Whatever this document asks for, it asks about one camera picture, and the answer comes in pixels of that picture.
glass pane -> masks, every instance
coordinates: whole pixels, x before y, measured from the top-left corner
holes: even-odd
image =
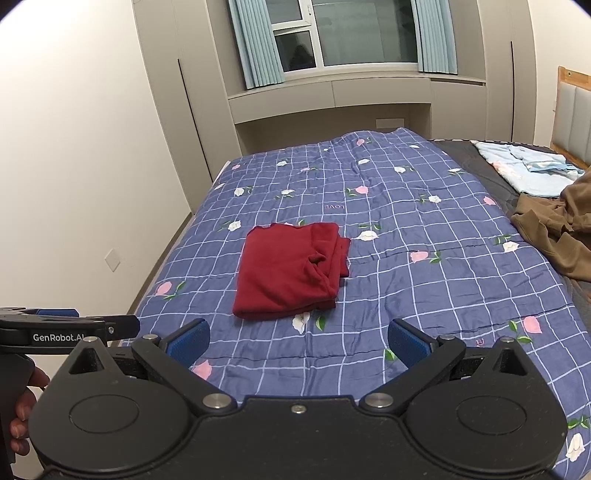
[[[316,67],[310,32],[277,35],[275,40],[284,72]]]
[[[301,20],[298,0],[267,0],[267,8],[272,24]]]
[[[410,0],[312,0],[325,65],[416,62]]]

light blue cloth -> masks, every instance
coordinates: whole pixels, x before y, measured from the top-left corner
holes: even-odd
[[[584,174],[563,155],[508,144],[472,141],[484,159],[515,190],[535,197],[556,198]]]
[[[228,2],[246,88],[283,83],[285,75],[265,0]]]
[[[420,72],[457,74],[449,0],[411,0]]]

built-in cabinet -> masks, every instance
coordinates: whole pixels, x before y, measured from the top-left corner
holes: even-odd
[[[133,0],[148,78],[191,208],[241,155],[400,124],[533,142],[528,0],[450,0],[459,75],[347,71],[246,90],[226,0]]]

brown clothing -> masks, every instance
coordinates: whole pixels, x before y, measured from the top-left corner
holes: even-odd
[[[511,223],[558,272],[591,281],[591,170],[559,199],[521,194]]]

blue plaid comforter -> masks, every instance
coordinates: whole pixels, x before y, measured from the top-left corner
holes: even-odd
[[[336,222],[353,239],[336,309],[266,322],[232,315],[246,234],[273,222]],[[516,337],[573,426],[557,472],[578,480],[588,470],[591,346],[571,299],[480,182],[409,130],[355,132],[233,161],[138,316],[142,335],[161,336],[205,318],[212,340],[193,370],[239,401],[358,400],[405,370],[387,350],[395,317],[469,346]]]

